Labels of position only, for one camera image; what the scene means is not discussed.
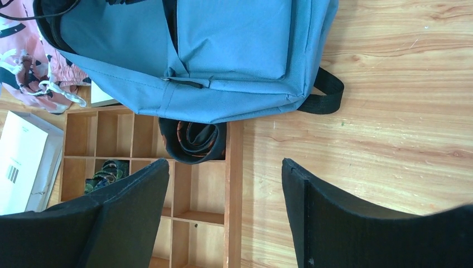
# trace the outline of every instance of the white book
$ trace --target white book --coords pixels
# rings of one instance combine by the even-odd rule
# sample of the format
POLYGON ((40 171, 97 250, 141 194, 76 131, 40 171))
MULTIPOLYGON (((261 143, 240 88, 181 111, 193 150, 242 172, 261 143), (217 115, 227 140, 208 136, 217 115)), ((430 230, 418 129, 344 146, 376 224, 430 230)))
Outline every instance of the white book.
POLYGON ((0 138, 0 215, 46 209, 63 136, 34 114, 8 112, 0 138))

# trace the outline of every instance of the blue fabric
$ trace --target blue fabric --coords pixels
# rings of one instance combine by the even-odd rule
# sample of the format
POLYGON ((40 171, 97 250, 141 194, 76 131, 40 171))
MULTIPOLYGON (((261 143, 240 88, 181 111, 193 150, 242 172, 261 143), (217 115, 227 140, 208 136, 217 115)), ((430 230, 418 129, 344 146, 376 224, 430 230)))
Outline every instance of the blue fabric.
POLYGON ((63 55, 135 113, 220 123, 294 111, 312 91, 338 0, 80 1, 63 55), (163 79, 191 81, 203 88, 163 79))

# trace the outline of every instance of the wooden organizer box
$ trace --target wooden organizer box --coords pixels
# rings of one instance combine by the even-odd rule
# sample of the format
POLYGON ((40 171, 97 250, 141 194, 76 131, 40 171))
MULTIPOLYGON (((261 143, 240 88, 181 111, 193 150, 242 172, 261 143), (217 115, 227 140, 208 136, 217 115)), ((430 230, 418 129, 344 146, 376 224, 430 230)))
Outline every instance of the wooden organizer box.
POLYGON ((84 194, 106 159, 135 173, 167 158, 170 181, 150 267, 240 267, 243 124, 227 127, 225 160, 186 165, 166 152, 157 117, 124 106, 67 113, 60 201, 84 194))

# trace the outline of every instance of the black strap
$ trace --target black strap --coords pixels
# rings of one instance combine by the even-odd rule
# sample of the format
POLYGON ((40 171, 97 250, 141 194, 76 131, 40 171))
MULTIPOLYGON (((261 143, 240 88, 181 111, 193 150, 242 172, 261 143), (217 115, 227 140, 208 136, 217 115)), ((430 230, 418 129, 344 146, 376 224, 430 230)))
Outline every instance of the black strap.
POLYGON ((341 97, 345 88, 340 79, 319 67, 313 86, 322 91, 325 96, 310 94, 299 107, 299 111, 329 114, 340 109, 341 97))

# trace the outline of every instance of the pink floral fabric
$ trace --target pink floral fabric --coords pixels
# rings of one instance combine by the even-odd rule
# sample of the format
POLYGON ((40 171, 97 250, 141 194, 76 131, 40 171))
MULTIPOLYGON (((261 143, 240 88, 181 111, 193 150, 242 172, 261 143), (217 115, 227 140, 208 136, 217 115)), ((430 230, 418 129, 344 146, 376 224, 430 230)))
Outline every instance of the pink floral fabric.
MULTIPOLYGON (((32 1, 15 0, 2 13, 33 16, 32 1)), ((77 86, 90 85, 90 79, 42 39, 35 20, 0 18, 0 82, 24 104, 50 113, 63 113, 72 102, 85 106, 77 86)))

